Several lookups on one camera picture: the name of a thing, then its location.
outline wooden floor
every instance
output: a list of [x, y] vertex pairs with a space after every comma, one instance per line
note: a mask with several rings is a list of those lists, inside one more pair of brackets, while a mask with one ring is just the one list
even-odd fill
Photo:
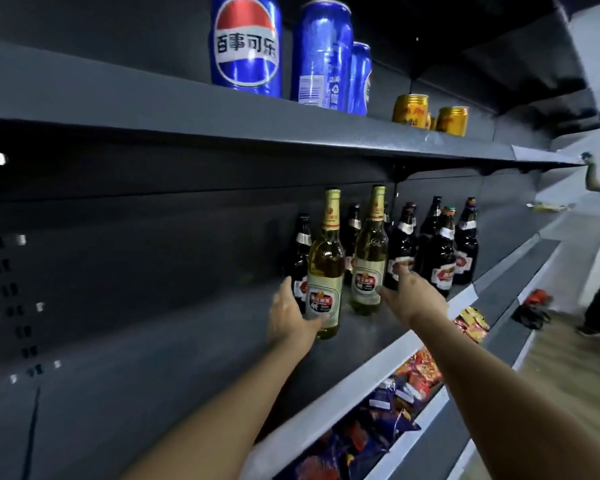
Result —
[[[520, 375], [557, 404], [571, 411], [600, 442], [600, 339], [577, 335], [581, 318], [554, 315], [536, 335]], [[489, 480], [474, 454], [461, 477]]]

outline blue can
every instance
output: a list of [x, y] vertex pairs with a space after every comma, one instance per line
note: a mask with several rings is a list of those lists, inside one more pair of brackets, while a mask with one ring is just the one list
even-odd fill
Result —
[[281, 34], [276, 0], [213, 0], [208, 40], [211, 81], [281, 97]]
[[294, 29], [291, 99], [346, 111], [352, 49], [353, 28], [348, 6], [336, 0], [305, 4]]
[[347, 112], [367, 115], [371, 88], [371, 49], [366, 43], [353, 42], [351, 55], [351, 83]]

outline gold can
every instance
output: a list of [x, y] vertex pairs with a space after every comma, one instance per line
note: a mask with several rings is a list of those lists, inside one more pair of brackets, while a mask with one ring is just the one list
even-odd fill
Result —
[[403, 94], [395, 100], [392, 121], [424, 129], [427, 127], [428, 113], [429, 97], [427, 95]]
[[464, 136], [466, 124], [469, 120], [469, 108], [465, 106], [451, 106], [440, 109], [438, 115], [438, 131]]

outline pepsi can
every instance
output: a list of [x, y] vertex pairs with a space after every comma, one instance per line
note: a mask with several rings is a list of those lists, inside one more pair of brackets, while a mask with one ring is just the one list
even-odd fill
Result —
[[352, 48], [348, 6], [336, 0], [305, 4], [294, 29], [291, 99], [346, 111]]
[[279, 98], [281, 33], [276, 0], [213, 0], [208, 40], [211, 81]]
[[367, 115], [371, 87], [371, 49], [366, 43], [353, 42], [351, 55], [351, 83], [347, 112]]

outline can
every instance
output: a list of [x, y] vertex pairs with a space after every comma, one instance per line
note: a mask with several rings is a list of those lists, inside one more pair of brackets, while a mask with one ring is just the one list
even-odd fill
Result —
[[468, 120], [469, 108], [465, 106], [444, 107], [440, 109], [438, 115], [438, 131], [464, 136]]
[[291, 100], [346, 111], [349, 104], [353, 27], [351, 10], [337, 0], [302, 6], [294, 28]]
[[281, 97], [281, 34], [277, 0], [213, 0], [208, 37], [211, 81]]
[[371, 48], [362, 42], [353, 42], [351, 54], [351, 83], [347, 112], [367, 115], [371, 87]]
[[393, 106], [394, 123], [403, 123], [416, 128], [427, 127], [429, 97], [424, 94], [403, 94]]

